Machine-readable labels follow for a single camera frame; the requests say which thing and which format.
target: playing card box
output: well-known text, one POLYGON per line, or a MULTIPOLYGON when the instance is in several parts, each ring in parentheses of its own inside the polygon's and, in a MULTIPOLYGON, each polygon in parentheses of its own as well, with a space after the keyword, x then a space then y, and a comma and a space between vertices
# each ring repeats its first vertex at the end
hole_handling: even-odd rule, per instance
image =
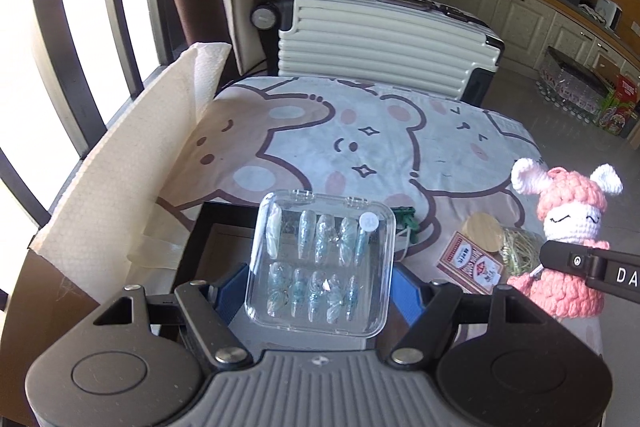
POLYGON ((490 295, 500 283, 504 265, 456 232, 437 267, 471 293, 490 295))

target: crocheted doll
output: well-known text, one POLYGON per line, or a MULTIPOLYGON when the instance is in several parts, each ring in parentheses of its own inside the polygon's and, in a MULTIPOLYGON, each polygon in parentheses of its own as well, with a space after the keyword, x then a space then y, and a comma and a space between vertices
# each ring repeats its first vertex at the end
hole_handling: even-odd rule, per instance
MULTIPOLYGON (((548 241, 609 250, 607 241, 596 238, 607 210, 605 194, 622 192, 611 165, 601 165, 587 178, 561 167, 547 172, 535 160, 521 158, 511 171, 511 184, 520 194, 540 194, 538 219, 548 241)), ((549 269, 542 270, 539 280, 534 275, 511 277, 508 282, 552 317, 594 317, 602 311, 604 295, 587 288, 582 279, 549 269)))

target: suitcase handle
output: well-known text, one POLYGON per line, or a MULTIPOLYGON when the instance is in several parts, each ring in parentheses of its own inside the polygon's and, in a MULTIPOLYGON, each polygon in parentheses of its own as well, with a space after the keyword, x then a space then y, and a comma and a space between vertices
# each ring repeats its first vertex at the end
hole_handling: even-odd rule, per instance
POLYGON ((412 8, 414 10, 431 11, 436 9, 437 6, 429 0, 376 0, 386 4, 393 4, 394 6, 403 6, 405 8, 412 8))

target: pink crocheted sweater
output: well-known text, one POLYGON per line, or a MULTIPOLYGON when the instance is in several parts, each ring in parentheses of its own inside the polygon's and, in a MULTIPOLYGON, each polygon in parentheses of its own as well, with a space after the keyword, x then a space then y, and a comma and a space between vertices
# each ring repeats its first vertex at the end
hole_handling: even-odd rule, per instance
MULTIPOLYGON (((609 250, 607 241, 587 239, 585 247, 609 250)), ((508 283, 524 293, 552 317, 594 317, 602 313, 604 294, 587 288, 584 280, 554 270, 542 270, 540 280, 528 273, 510 277, 508 283)))

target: cable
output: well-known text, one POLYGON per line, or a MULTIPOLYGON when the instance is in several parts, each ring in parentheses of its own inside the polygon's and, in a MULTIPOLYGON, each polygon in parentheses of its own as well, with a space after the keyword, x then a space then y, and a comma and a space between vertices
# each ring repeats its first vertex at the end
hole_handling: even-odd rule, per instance
POLYGON ((254 74, 257 73, 262 73, 263 71, 267 71, 267 68, 264 68, 263 70, 259 70, 259 71, 254 71, 255 68, 257 68, 258 66, 260 66, 261 64, 263 64, 264 62, 266 62, 267 59, 264 58, 263 60, 261 60, 260 62, 258 62, 257 64, 255 64, 254 66, 252 66, 251 68, 249 68, 244 74, 242 74, 241 76, 238 76, 237 78, 234 78, 233 80, 228 81, 224 86, 222 86, 218 92, 221 92, 223 90, 225 90, 227 87, 229 86, 233 86, 234 84, 236 84, 237 82, 240 82, 241 80, 244 80, 246 78, 249 78, 250 76, 253 76, 254 74))

